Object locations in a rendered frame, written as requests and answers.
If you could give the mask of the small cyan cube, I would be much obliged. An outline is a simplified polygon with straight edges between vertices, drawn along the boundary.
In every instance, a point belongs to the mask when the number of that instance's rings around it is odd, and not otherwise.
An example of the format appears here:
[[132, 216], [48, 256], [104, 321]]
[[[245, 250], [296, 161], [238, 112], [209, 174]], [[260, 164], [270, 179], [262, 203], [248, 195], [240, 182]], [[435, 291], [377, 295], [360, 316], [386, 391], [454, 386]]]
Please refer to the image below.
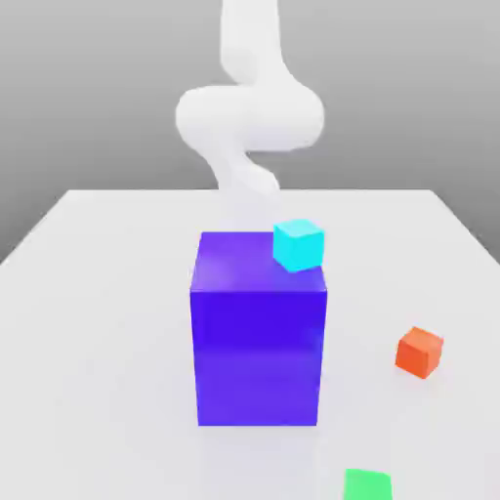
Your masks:
[[272, 256], [289, 272], [320, 268], [324, 245], [324, 230], [310, 220], [288, 220], [273, 227]]

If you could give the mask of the small orange cube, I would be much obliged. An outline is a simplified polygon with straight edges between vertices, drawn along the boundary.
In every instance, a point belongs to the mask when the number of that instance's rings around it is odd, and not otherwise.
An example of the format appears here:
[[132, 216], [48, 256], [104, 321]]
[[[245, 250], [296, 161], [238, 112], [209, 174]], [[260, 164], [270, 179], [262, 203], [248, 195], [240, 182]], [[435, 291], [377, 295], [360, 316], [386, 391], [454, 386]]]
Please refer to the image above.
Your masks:
[[427, 330], [412, 327], [399, 341], [396, 367], [427, 379], [438, 367], [444, 339]]

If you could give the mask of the small green cube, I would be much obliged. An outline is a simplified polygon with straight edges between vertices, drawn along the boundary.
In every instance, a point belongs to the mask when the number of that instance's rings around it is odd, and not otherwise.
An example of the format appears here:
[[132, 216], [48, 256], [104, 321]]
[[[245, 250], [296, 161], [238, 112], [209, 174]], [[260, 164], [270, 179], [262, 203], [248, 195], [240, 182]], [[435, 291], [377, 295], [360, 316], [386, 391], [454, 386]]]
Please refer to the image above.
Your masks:
[[346, 469], [343, 500], [393, 500], [391, 477], [381, 472]]

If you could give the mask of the large blue box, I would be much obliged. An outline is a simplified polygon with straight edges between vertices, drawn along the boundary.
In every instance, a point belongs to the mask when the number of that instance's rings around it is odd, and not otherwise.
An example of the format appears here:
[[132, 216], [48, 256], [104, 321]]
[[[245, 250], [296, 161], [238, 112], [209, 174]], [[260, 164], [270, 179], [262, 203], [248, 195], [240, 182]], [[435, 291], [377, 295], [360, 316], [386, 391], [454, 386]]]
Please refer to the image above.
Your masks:
[[189, 289], [201, 426], [317, 422], [327, 287], [290, 272], [269, 232], [205, 231]]

